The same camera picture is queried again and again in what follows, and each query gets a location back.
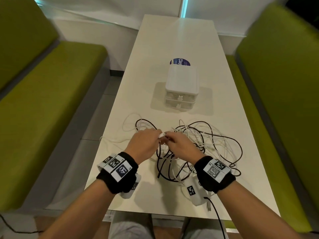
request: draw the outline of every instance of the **green backrest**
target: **green backrest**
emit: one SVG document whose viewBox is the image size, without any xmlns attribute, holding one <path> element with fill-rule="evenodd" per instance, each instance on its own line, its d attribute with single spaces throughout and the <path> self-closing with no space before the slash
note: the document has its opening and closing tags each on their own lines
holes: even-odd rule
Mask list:
<svg viewBox="0 0 319 239">
<path fill-rule="evenodd" d="M 34 0 L 0 0 L 0 90 L 58 33 Z"/>
<path fill-rule="evenodd" d="M 319 32 L 272 3 L 237 53 L 319 209 Z"/>
</svg>

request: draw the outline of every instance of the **forearm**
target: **forearm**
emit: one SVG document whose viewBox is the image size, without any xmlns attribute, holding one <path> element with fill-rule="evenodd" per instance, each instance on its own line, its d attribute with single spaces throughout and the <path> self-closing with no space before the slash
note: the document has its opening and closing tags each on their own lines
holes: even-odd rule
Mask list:
<svg viewBox="0 0 319 239">
<path fill-rule="evenodd" d="M 114 196 L 105 183 L 97 179 L 40 239 L 93 238 Z"/>
<path fill-rule="evenodd" d="M 300 239 L 281 217 L 238 182 L 217 195 L 244 239 Z"/>
</svg>

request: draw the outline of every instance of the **gray shorts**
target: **gray shorts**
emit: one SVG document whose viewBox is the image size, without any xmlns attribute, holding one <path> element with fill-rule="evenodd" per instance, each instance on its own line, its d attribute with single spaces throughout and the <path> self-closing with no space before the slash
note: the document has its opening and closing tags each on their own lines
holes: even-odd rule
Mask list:
<svg viewBox="0 0 319 239">
<path fill-rule="evenodd" d="M 109 239 L 155 239 L 150 214 L 117 211 L 111 223 Z M 187 218 L 182 239 L 223 239 L 218 220 Z"/>
</svg>

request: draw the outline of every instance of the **black wristband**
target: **black wristband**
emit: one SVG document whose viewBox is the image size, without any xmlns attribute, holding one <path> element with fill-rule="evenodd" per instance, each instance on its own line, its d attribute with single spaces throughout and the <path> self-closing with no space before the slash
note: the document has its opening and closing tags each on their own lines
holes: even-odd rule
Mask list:
<svg viewBox="0 0 319 239">
<path fill-rule="evenodd" d="M 110 173 L 106 170 L 102 169 L 101 172 L 96 177 L 97 179 L 101 179 L 104 181 L 108 189 L 112 194 L 118 194 L 121 192 L 128 193 L 133 188 L 136 181 L 136 172 L 138 170 L 138 164 L 135 160 L 127 153 L 121 152 L 118 154 L 122 158 L 124 158 L 131 166 L 132 169 L 125 174 L 125 176 L 117 182 Z"/>
<path fill-rule="evenodd" d="M 201 186 L 207 191 L 213 191 L 217 193 L 220 190 L 225 189 L 229 186 L 233 181 L 236 180 L 236 177 L 231 173 L 227 173 L 222 181 L 219 183 L 214 178 L 212 178 L 208 173 L 206 173 L 203 169 L 213 158 L 211 156 L 202 157 L 197 163 L 194 165 L 194 168 L 197 172 L 197 177 Z"/>
</svg>

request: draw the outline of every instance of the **blue label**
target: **blue label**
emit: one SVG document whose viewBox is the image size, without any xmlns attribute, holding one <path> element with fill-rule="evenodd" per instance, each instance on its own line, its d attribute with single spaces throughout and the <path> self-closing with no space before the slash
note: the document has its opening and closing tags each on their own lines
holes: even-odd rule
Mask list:
<svg viewBox="0 0 319 239">
<path fill-rule="evenodd" d="M 187 66 L 190 66 L 190 63 L 187 60 L 185 60 L 185 59 L 181 59 L 181 58 L 173 59 L 169 63 L 170 65 L 172 64 L 172 61 L 173 61 L 173 64 L 175 64 L 175 65 L 187 65 Z"/>
</svg>

